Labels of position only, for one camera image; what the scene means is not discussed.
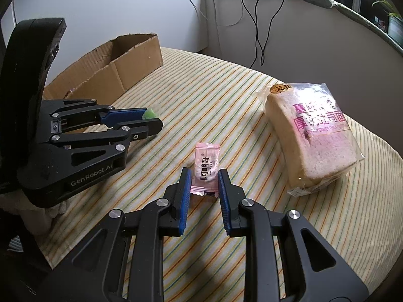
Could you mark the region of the potted spider plant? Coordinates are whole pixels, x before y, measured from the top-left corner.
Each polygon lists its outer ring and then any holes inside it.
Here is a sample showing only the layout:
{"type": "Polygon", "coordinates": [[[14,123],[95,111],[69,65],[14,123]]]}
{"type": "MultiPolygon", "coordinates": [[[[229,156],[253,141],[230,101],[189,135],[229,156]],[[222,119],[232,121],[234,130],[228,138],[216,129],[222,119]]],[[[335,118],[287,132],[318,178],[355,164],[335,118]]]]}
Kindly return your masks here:
{"type": "Polygon", "coordinates": [[[388,0],[378,0],[372,3],[372,6],[380,5],[383,11],[388,15],[388,36],[402,47],[402,16],[397,8],[388,0]]]}

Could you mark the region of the brown cardboard box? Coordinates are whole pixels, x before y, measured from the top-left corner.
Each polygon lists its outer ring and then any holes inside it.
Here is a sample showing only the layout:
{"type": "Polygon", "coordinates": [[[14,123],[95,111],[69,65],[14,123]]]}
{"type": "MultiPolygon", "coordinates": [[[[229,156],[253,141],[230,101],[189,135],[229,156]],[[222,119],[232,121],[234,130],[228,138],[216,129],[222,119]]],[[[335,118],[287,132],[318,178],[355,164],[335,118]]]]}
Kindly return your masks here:
{"type": "Polygon", "coordinates": [[[121,35],[67,67],[44,88],[43,96],[46,100],[95,99],[112,106],[162,65],[155,33],[121,35]]]}

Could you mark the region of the packaged sliced bread loaf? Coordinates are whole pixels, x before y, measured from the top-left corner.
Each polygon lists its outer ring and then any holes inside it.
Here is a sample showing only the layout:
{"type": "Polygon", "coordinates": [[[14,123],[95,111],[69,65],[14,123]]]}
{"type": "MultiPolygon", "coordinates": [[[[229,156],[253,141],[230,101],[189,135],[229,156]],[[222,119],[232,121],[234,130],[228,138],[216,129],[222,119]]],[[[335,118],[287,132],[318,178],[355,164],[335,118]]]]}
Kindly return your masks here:
{"type": "Polygon", "coordinates": [[[258,91],[279,139],[293,197],[318,192],[364,159],[324,83],[276,83],[258,91]]]}

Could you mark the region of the small green jelly cup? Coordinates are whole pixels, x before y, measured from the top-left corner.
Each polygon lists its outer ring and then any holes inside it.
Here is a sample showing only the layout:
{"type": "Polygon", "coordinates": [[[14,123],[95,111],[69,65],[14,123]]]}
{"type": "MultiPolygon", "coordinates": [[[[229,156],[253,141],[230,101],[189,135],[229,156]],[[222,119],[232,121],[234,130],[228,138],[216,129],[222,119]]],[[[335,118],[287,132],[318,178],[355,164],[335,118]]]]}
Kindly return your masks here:
{"type": "Polygon", "coordinates": [[[143,120],[156,119],[156,118],[158,118],[158,113],[152,108],[147,108],[144,114],[142,114],[143,120]]]}

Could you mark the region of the pink candy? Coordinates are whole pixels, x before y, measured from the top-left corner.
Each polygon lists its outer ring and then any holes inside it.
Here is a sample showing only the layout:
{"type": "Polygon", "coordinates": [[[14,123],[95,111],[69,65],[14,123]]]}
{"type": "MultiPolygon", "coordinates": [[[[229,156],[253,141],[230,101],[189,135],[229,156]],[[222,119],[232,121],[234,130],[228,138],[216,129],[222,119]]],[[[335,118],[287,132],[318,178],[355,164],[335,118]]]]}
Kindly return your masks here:
{"type": "Polygon", "coordinates": [[[195,146],[191,193],[217,198],[220,144],[198,142],[195,146]]]}

